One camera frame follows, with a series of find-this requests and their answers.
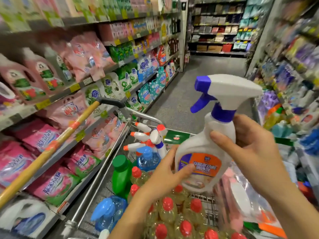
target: green bottle cap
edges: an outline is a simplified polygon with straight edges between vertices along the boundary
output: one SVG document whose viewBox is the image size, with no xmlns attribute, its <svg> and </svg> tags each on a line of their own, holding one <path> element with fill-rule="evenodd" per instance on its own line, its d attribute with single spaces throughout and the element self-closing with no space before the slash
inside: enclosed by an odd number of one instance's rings
<svg viewBox="0 0 319 239">
<path fill-rule="evenodd" d="M 116 156 L 113 161 L 112 164 L 114 166 L 114 169 L 117 172 L 123 172 L 127 166 L 129 165 L 127 158 L 125 157 L 125 155 L 118 155 Z"/>
<path fill-rule="evenodd" d="M 281 114 L 281 113 L 282 113 L 282 110 L 283 110 L 283 108 L 280 107 L 280 108 L 278 108 L 278 110 L 276 111 L 276 113 Z"/>
</svg>

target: aisle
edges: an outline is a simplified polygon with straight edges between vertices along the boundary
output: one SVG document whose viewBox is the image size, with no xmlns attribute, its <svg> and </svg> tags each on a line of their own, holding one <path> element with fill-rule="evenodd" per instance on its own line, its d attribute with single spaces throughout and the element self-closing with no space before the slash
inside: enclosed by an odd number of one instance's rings
<svg viewBox="0 0 319 239">
<path fill-rule="evenodd" d="M 190 107 L 201 96 L 201 93 L 194 89 L 196 76 L 229 74 L 244 77 L 245 61 L 246 59 L 242 58 L 191 56 L 184 72 L 175 77 L 147 114 L 162 120 L 170 129 L 190 133 L 201 132 L 204 127 L 204 116 L 212 110 L 213 105 L 208 104 L 196 114 L 190 112 Z M 239 107 L 238 113 L 252 118 L 248 100 Z"/>
</svg>

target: spray bottle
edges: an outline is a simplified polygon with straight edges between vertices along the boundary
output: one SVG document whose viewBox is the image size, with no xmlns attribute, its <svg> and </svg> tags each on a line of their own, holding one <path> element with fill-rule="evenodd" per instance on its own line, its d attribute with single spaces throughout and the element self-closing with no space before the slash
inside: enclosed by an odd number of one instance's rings
<svg viewBox="0 0 319 239">
<path fill-rule="evenodd" d="M 216 145 L 210 138 L 212 130 L 228 136 L 236 141 L 233 117 L 239 105 L 250 97 L 262 95 L 261 86 L 250 80 L 232 75 L 198 76 L 195 89 L 202 92 L 199 100 L 190 108 L 196 113 L 211 100 L 217 100 L 212 112 L 205 116 L 204 130 L 185 140 L 175 154 L 175 168 L 182 169 L 189 163 L 196 166 L 193 174 L 182 183 L 195 193 L 212 191 L 213 185 L 219 181 L 229 167 L 231 157 Z"/>
</svg>

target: gray floor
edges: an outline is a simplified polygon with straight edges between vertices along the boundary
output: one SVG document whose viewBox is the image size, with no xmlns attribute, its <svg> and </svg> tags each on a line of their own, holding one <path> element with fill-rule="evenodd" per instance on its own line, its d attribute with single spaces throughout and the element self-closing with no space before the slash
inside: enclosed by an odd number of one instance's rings
<svg viewBox="0 0 319 239">
<path fill-rule="evenodd" d="M 211 57 L 211 56 L 191 56 L 190 63 L 187 64 L 183 73 L 178 74 L 171 82 L 159 99 L 147 112 L 148 115 L 162 120 L 170 129 L 185 131 L 190 133 L 199 133 L 204 127 L 204 116 L 210 112 L 213 105 L 208 104 L 204 109 L 196 114 L 190 112 L 190 107 L 201 96 L 200 92 L 195 91 L 194 83 L 196 76 L 213 75 L 213 74 L 230 74 L 244 77 L 245 61 L 241 58 Z M 252 117 L 251 105 L 249 101 L 244 102 L 238 109 L 239 113 Z M 97 204 L 103 199 L 103 196 L 110 196 L 111 183 L 110 177 L 105 179 L 105 186 L 94 200 Z M 85 194 L 85 190 L 69 207 L 66 214 L 66 220 L 71 219 L 77 207 Z M 89 221 L 91 213 L 88 213 L 85 220 Z M 46 235 L 46 239 L 58 239 L 64 228 L 64 222 L 58 221 L 55 226 Z M 90 224 L 83 223 L 81 229 L 93 232 L 94 227 Z M 76 231 L 72 237 L 88 238 L 86 233 Z"/>
</svg>

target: forearm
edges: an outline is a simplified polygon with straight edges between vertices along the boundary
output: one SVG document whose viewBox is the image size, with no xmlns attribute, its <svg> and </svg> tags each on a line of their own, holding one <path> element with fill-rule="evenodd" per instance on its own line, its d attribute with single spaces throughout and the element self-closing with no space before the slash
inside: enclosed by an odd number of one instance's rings
<svg viewBox="0 0 319 239">
<path fill-rule="evenodd" d="M 319 213 L 296 186 L 288 186 L 283 196 L 269 203 L 288 239 L 319 237 Z"/>
<path fill-rule="evenodd" d="M 152 201 L 146 196 L 147 193 L 144 192 L 145 188 L 143 187 L 136 192 L 108 239 L 140 238 L 146 213 L 152 204 Z"/>
</svg>

